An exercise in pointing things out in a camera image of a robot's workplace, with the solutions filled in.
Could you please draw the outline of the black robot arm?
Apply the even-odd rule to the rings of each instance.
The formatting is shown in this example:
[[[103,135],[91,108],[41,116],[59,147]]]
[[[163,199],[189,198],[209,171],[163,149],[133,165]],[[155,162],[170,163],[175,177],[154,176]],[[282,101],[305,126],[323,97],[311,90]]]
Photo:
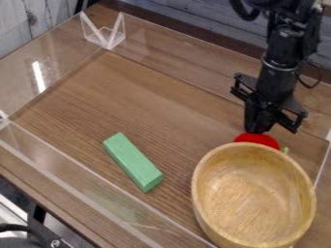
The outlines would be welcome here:
[[[245,129],[262,134],[274,125],[295,133],[307,110],[295,99],[303,64],[317,53],[325,5],[318,0],[229,0],[239,17],[269,16],[269,48],[258,77],[238,73],[231,94],[245,102]]]

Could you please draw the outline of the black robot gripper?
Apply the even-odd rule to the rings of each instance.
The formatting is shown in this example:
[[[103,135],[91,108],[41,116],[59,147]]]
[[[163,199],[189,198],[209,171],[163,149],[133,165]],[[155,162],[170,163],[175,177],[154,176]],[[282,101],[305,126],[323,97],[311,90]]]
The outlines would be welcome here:
[[[245,129],[262,134],[278,124],[297,133],[309,112],[297,101],[298,68],[277,67],[263,59],[259,77],[237,73],[230,93],[245,103]]]

